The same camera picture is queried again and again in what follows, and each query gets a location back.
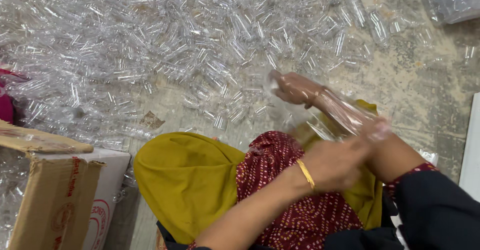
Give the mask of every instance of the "finger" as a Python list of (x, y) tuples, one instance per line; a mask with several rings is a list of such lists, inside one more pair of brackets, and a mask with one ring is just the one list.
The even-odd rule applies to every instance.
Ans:
[(283, 83), (282, 74), (279, 71), (272, 70), (268, 75), (271, 76), (274, 80), (276, 80), (279, 85), (280, 83)]
[(349, 137), (344, 140), (342, 146), (354, 163), (362, 163), (372, 151), (372, 144), (364, 136)]
[(281, 100), (285, 101), (285, 102), (290, 102), (290, 98), (289, 98), (289, 95), (282, 92), (281, 89), (279, 88), (276, 88), (273, 90), (273, 92), (275, 93), (276, 96), (278, 96)]
[(352, 169), (345, 177), (345, 180), (344, 180), (345, 188), (352, 187), (357, 182), (357, 180), (360, 178), (361, 175), (362, 174), (360, 172), (360, 169), (358, 168)]

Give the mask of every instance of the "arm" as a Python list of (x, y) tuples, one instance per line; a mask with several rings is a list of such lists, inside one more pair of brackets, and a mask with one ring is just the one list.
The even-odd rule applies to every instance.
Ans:
[[(358, 165), (370, 153), (363, 136), (344, 142), (321, 141), (303, 157), (318, 192), (351, 187), (359, 176)], [(286, 168), (261, 190), (242, 200), (197, 238), (197, 247), (212, 250), (245, 250), (292, 203), (311, 194), (312, 189), (300, 167)]]
[(309, 192), (310, 185), (300, 167), (291, 166), (205, 229), (196, 238), (197, 246), (248, 249), (282, 211)]
[[(279, 85), (275, 91), (278, 97), (292, 104), (315, 106), (345, 132), (359, 135), (363, 126), (375, 123), (368, 114), (351, 106), (329, 88), (306, 77), (296, 73), (281, 75), (276, 71), (271, 75)], [(376, 135), (376, 142), (367, 167), (381, 181), (390, 182), (425, 162), (413, 148), (390, 132), (385, 121), (377, 124), (377, 131), (372, 134)]]

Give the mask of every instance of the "polka dot fabric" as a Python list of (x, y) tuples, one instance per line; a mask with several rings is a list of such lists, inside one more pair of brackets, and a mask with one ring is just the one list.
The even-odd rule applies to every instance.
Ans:
[(386, 184), (383, 189), (386, 190), (388, 196), (395, 200), (395, 190), (396, 190), (396, 187), (397, 185), (400, 183), (400, 181), (405, 177), (405, 175), (408, 175), (408, 174), (412, 174), (412, 173), (415, 173), (415, 172), (419, 172), (419, 171), (425, 171), (425, 170), (434, 170), (434, 171), (438, 171), (438, 168), (436, 168), (433, 164), (429, 163), (429, 162), (425, 162), (419, 166), (417, 166), (416, 168), (408, 171), (407, 173), (401, 175), (400, 177), (396, 178), (395, 180), (393, 180), (392, 182)]
[[(293, 137), (278, 131), (261, 134), (237, 166), (237, 202), (267, 185), (303, 155), (302, 147)], [(292, 204), (255, 243), (278, 250), (319, 250), (327, 235), (362, 226), (342, 195), (329, 192)]]

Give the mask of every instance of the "concrete floor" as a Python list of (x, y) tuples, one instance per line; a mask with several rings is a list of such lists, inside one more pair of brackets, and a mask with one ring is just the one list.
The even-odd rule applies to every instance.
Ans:
[[(363, 0), (364, 5), (386, 2), (391, 8), (408, 5), (427, 16), (420, 0)], [(415, 149), (439, 154), (438, 167), (453, 181), (459, 181), (465, 146), (472, 95), (480, 91), (478, 66), (465, 69), (461, 63), (465, 45), (479, 45), (480, 22), (472, 20), (435, 28), (435, 45), (425, 48), (413, 37), (393, 37), (385, 50), (376, 50), (374, 62), (360, 69), (334, 69), (327, 84), (378, 105), (380, 115), (392, 117), (393, 130)], [(447, 55), (445, 63), (425, 67), (430, 58)], [(182, 89), (169, 84), (162, 77), (157, 81), (158, 92), (142, 103), (144, 112), (153, 112), (165, 123), (158, 133), (197, 127), (205, 136), (219, 136), (220, 140), (246, 150), (258, 134), (275, 129), (271, 120), (243, 121), (229, 124), (226, 131), (214, 129), (209, 122), (198, 119), (196, 112), (185, 108)], [(134, 155), (144, 142), (133, 141)], [(157, 221), (145, 200), (135, 189), (117, 205), (107, 236), (105, 249), (155, 249)]]

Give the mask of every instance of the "bracelet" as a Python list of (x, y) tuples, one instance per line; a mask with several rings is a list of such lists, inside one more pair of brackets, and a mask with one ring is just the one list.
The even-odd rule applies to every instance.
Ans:
[(307, 167), (305, 166), (303, 161), (300, 159), (297, 159), (297, 163), (300, 166), (300, 169), (303, 172), (303, 175), (305, 175), (305, 177), (307, 178), (307, 181), (310, 183), (311, 189), (315, 191), (315, 182), (314, 182), (314, 179), (312, 179), (310, 172), (308, 172)]

